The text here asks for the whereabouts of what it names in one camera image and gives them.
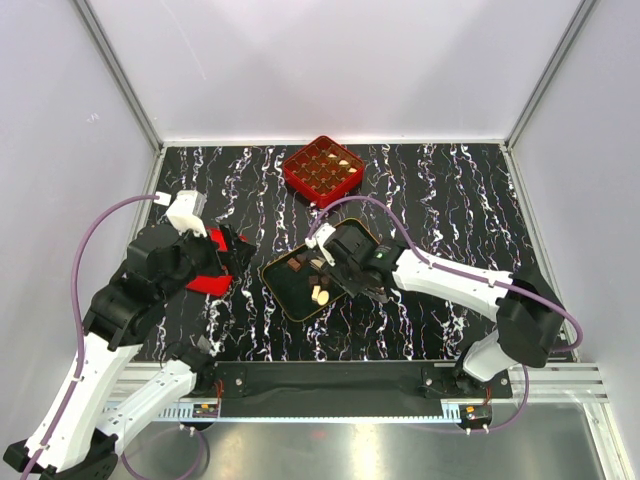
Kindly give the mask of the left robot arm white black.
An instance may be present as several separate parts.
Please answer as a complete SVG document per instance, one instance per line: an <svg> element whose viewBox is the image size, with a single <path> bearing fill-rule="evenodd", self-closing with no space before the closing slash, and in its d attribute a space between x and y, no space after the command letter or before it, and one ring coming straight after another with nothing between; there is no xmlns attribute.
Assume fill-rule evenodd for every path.
<svg viewBox="0 0 640 480"><path fill-rule="evenodd" d="M6 464L23 477L106 479L128 443L166 406L214 388L212 360L186 347L117 410L104 409L173 297L199 276L239 276L249 267L255 246L229 225L219 230L219 242L169 224L138 233L109 283L94 294L75 359L47 415L29 438L7 447Z"/></svg>

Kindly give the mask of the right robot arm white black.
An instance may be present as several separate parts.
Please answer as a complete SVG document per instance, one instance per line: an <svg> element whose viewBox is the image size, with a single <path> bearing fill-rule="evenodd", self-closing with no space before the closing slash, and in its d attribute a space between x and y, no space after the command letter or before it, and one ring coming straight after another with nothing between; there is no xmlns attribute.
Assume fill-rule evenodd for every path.
<svg viewBox="0 0 640 480"><path fill-rule="evenodd" d="M518 273L465 266L427 254L406 241L376 242L354 227L323 225L307 245L349 295L382 300L387 290L418 292L470 309L494 322L483 339L458 357L457 390L476 396L515 365L542 368L563 323L559 301L536 269Z"/></svg>

